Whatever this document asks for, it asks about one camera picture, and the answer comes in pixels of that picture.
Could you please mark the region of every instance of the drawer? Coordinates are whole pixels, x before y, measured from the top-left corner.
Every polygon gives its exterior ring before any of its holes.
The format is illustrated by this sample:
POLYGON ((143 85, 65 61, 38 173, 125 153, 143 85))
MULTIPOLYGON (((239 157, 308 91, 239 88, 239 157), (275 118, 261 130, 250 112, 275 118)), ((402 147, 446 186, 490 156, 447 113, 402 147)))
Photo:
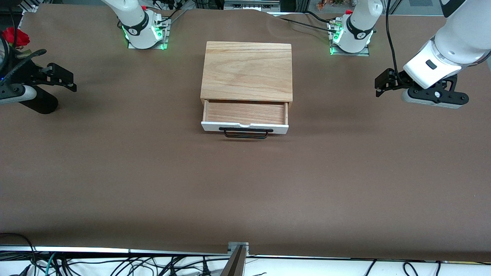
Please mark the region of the drawer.
POLYGON ((286 134, 288 103, 205 100, 201 125, 205 131, 286 134))

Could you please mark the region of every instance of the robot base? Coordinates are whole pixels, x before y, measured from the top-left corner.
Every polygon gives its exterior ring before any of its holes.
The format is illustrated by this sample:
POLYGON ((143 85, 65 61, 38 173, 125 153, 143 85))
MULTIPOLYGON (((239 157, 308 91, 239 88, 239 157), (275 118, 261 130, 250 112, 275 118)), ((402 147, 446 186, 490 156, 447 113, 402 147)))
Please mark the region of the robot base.
MULTIPOLYGON (((162 15, 160 13, 154 13, 154 15, 155 15, 156 21, 162 21, 162 15)), ((170 18, 161 22, 158 25, 155 25, 154 31, 156 33, 156 36, 161 37, 162 39, 157 41, 157 43, 155 43, 154 46, 147 48, 147 49, 153 49, 153 50, 165 50, 165 49, 167 49, 167 45, 169 43, 170 25, 171 25, 171 19, 170 18)), ((138 49, 131 44, 126 33, 125 33, 125 37, 126 37, 126 40, 128 41, 128 49, 138 49)))
POLYGON ((334 43, 334 37, 339 35, 341 32, 340 26, 336 24, 336 22, 340 22, 341 18, 337 17, 335 20, 332 21, 331 23, 327 23, 327 28, 328 29, 333 29, 336 31, 336 33, 329 32, 329 47, 330 47, 330 54, 331 55, 350 55, 350 56, 369 56, 370 52, 368 50, 368 46, 365 46, 363 50, 361 50, 358 53, 348 53, 344 50, 342 50, 336 43, 334 43))

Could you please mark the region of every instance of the wooden box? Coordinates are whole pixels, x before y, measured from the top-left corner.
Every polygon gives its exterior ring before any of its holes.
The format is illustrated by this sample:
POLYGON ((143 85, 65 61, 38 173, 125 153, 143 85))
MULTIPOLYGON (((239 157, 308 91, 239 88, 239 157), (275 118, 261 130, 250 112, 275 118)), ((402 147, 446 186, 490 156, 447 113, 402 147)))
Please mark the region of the wooden box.
POLYGON ((293 101, 290 44, 206 44, 201 101, 205 131, 285 134, 293 101))

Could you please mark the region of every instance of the red rose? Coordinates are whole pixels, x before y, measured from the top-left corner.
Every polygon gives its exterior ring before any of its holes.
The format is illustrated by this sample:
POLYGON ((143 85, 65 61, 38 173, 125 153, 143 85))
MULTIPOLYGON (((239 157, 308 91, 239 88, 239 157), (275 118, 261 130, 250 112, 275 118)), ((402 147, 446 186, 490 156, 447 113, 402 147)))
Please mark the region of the red rose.
MULTIPOLYGON (((14 27, 8 27, 1 35, 10 45, 14 44, 14 27)), ((17 43, 15 47, 25 46, 29 42, 29 36, 25 32, 17 29, 17 43)))

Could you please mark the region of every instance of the brown table surface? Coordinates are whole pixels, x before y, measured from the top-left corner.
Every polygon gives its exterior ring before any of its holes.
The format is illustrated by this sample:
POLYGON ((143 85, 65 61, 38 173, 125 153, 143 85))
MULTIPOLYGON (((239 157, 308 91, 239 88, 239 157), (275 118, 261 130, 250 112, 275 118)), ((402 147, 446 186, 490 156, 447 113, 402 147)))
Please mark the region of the brown table surface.
MULTIPOLYGON (((288 18, 322 26, 305 15, 288 18)), ((491 259, 491 93, 459 74, 459 110, 376 98, 392 67, 384 17, 370 57, 329 55, 326 33, 252 10, 192 10, 165 51, 128 50, 108 7, 24 16, 36 62, 78 92, 41 115, 0 107, 0 230, 35 245, 438 260, 491 259), (291 43, 290 129, 226 139, 200 125, 206 41, 291 43)), ((400 69, 445 22, 393 16, 400 69)))

